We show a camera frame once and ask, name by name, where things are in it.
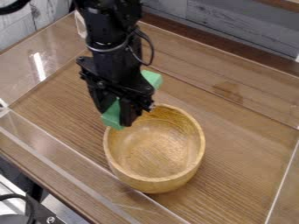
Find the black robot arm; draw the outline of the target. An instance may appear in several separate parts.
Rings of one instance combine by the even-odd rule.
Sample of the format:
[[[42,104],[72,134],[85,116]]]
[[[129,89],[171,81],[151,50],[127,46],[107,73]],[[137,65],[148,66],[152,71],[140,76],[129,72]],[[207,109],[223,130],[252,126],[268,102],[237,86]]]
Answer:
[[[107,126],[129,127],[153,105],[155,87],[143,76],[141,42],[148,36],[137,21],[143,16],[140,0],[73,0],[87,29],[91,52],[79,57],[80,78]]]

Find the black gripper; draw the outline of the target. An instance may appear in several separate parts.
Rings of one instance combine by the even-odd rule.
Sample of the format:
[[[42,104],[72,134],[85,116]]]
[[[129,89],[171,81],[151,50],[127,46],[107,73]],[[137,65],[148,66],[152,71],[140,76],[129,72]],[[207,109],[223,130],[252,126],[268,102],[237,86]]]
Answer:
[[[143,110],[148,111],[153,104],[155,89],[141,75],[141,41],[88,42],[87,48],[91,57],[79,57],[76,63],[97,111],[104,114],[120,99],[120,124],[131,127]]]

